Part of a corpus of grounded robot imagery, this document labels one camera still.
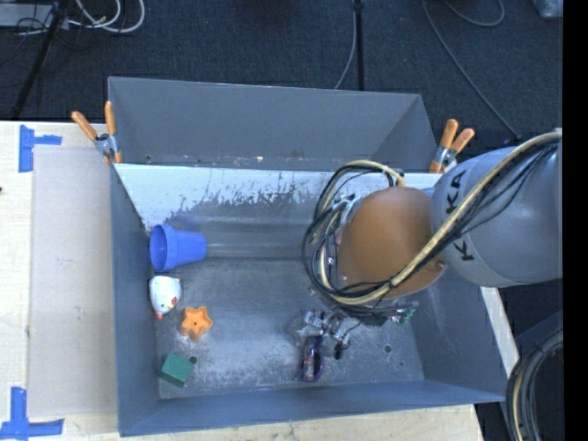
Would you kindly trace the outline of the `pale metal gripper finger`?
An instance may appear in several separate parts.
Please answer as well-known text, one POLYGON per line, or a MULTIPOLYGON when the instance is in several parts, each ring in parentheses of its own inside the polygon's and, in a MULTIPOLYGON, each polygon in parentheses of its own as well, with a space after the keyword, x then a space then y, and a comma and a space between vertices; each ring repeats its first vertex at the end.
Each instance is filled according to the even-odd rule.
POLYGON ((301 312, 302 324, 300 328, 300 337, 303 340, 311 337, 323 336, 323 316, 323 311, 305 310, 301 312))
POLYGON ((351 326, 351 318, 343 314, 334 314, 329 320, 327 334, 337 345, 347 345, 351 326))

